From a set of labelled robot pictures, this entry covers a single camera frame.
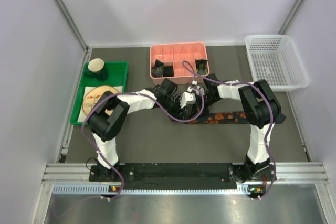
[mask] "white basket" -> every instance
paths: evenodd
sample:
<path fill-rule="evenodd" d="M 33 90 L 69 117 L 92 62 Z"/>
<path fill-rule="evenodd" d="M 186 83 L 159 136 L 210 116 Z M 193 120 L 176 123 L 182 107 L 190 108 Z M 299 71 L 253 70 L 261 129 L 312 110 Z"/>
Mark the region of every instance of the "white basket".
<path fill-rule="evenodd" d="M 273 91 L 308 86 L 307 72 L 291 37 L 250 35 L 245 43 L 253 81 L 265 79 Z"/>

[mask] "white wall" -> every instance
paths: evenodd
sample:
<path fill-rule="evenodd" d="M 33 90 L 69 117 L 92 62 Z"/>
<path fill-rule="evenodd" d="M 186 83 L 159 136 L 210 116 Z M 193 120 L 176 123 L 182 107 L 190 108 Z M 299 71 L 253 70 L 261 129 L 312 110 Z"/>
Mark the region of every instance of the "white wall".
<path fill-rule="evenodd" d="M 0 223 L 28 223 L 83 51 L 53 0 L 0 0 Z"/>
<path fill-rule="evenodd" d="M 323 161 L 336 192 L 336 1 L 306 0 L 288 35 L 298 46 L 311 79 L 293 92 L 315 161 Z"/>
<path fill-rule="evenodd" d="M 86 43 L 244 42 L 277 33 L 295 0 L 63 0 Z"/>

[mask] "pink bin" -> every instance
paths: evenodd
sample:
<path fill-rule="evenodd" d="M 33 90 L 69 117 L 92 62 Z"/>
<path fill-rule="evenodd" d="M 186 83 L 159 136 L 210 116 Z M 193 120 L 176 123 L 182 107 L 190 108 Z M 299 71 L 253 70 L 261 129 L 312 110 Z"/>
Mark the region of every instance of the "pink bin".
<path fill-rule="evenodd" d="M 201 59 L 208 59 L 205 44 L 202 42 L 153 45 L 151 46 L 150 76 L 155 85 L 161 84 L 165 78 L 176 84 L 189 84 L 194 80 L 194 75 L 182 66 L 182 61 L 188 61 L 193 66 L 195 72 L 197 72 L 195 60 Z M 165 66 L 173 66 L 174 77 L 153 77 L 152 67 L 154 67 L 156 60 L 163 62 Z M 203 82 L 203 78 L 201 77 L 196 77 L 196 80 L 197 82 Z"/>

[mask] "dark green mug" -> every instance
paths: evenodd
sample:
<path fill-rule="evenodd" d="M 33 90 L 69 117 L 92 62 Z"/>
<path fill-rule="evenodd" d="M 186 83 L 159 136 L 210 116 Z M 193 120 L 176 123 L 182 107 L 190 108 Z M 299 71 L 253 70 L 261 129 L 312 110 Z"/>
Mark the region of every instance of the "dark green mug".
<path fill-rule="evenodd" d="M 96 78 L 98 81 L 106 81 L 109 73 L 102 59 L 94 59 L 89 62 L 88 69 L 84 73 L 88 77 Z"/>

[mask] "green tray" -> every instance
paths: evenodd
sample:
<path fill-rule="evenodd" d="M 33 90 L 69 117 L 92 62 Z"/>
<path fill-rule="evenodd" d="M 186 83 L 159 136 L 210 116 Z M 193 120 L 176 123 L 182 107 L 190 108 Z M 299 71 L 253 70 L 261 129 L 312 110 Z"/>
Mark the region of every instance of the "green tray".
<path fill-rule="evenodd" d="M 73 125 L 82 125 L 81 122 L 77 122 L 80 113 L 80 108 L 83 103 L 83 96 L 85 87 L 98 87 L 102 85 L 110 86 L 122 86 L 122 92 L 125 92 L 128 75 L 128 63 L 117 62 L 105 62 L 105 66 L 109 73 L 109 77 L 106 81 L 98 81 L 96 78 L 88 77 L 84 73 L 88 69 L 88 63 L 84 65 L 82 77 L 80 79 L 75 104 L 70 118 L 70 123 Z"/>

